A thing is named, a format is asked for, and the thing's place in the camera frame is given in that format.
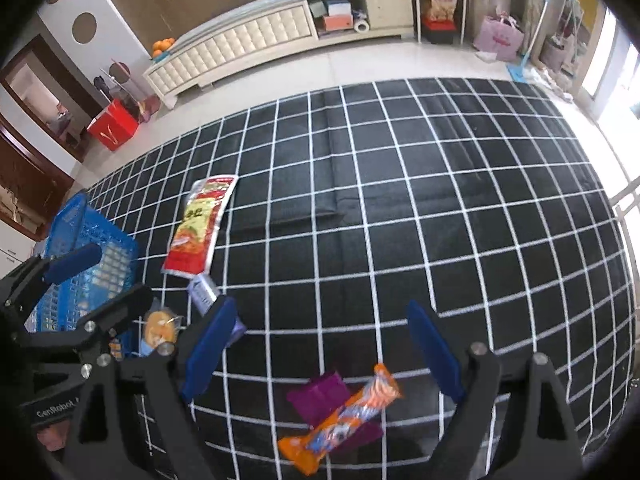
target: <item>blue gripper pad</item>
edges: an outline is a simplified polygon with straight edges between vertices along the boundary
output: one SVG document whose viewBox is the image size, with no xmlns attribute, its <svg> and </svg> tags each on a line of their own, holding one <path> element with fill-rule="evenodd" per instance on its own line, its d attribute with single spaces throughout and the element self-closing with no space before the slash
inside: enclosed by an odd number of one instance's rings
<svg viewBox="0 0 640 480">
<path fill-rule="evenodd" d="M 411 300 L 407 305 L 406 318 L 411 337 L 420 346 L 440 391 L 451 397 L 456 404 L 459 403 L 465 398 L 460 362 L 440 335 L 438 327 L 417 301 Z"/>
<path fill-rule="evenodd" d="M 98 244 L 87 244 L 75 251 L 52 260 L 49 269 L 44 273 L 46 283 L 60 285 L 76 274 L 80 274 L 94 265 L 100 263 L 102 259 L 102 249 Z"/>
<path fill-rule="evenodd" d="M 237 316 L 236 300 L 226 298 L 186 363 L 186 377 L 180 390 L 185 402 L 191 402 L 193 397 L 206 391 L 222 351 L 229 341 Z"/>
</svg>

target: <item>red shopping bag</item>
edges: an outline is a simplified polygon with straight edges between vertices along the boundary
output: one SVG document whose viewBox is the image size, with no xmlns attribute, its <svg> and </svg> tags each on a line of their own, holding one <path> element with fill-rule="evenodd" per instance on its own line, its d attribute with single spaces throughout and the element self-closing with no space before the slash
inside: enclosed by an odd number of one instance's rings
<svg viewBox="0 0 640 480">
<path fill-rule="evenodd" d="M 138 121 L 115 99 L 95 117 L 87 131 L 114 152 L 133 137 L 137 129 Z"/>
<path fill-rule="evenodd" d="M 524 33 L 516 26 L 511 16 L 482 20 L 480 33 L 474 40 L 474 47 L 481 52 L 495 52 L 500 61 L 513 61 L 524 39 Z"/>
</svg>

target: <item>orange snack wrapper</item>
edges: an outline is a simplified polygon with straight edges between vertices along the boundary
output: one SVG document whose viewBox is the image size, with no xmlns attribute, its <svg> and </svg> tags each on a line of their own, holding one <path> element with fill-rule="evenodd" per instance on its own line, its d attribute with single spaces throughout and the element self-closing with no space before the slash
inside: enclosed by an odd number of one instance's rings
<svg viewBox="0 0 640 480">
<path fill-rule="evenodd" d="M 288 436 L 278 441 L 280 452 L 305 475 L 318 471 L 320 461 L 327 453 L 402 396 L 398 383 L 385 365 L 378 363 L 373 371 L 374 377 L 359 392 L 307 436 Z"/>
</svg>

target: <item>blue mop head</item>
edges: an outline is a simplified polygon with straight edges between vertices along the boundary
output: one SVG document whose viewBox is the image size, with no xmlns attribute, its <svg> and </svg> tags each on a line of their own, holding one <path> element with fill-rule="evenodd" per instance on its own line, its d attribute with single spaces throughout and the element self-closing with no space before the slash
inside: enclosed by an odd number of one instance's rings
<svg viewBox="0 0 640 480">
<path fill-rule="evenodd" d="M 524 79 L 524 63 L 520 65 L 507 65 L 507 70 L 511 75 L 511 79 L 513 79 L 516 83 L 526 83 L 527 80 Z"/>
</svg>

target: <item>black floor mat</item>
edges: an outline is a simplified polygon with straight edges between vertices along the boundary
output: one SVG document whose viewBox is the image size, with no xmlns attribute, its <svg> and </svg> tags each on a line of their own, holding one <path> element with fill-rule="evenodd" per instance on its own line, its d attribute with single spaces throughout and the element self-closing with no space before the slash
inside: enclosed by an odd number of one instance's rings
<svg viewBox="0 0 640 480">
<path fill-rule="evenodd" d="M 206 124 L 108 176 L 92 205 L 135 236 L 140 278 L 189 320 L 186 281 L 160 268 L 185 193 L 223 173 L 240 181 L 212 276 L 250 330 L 194 416 L 228 478 L 300 478 L 276 450 L 306 433 L 287 391 L 332 369 L 355 390 L 378 361 L 404 399 L 386 410 L 381 442 L 332 457 L 330 478 L 418 478 L 454 405 L 409 339 L 411 299 L 507 368 L 548 354 L 582 444 L 620 416 L 634 341 L 626 256 L 602 184 L 539 90 L 464 79 L 328 89 Z"/>
</svg>

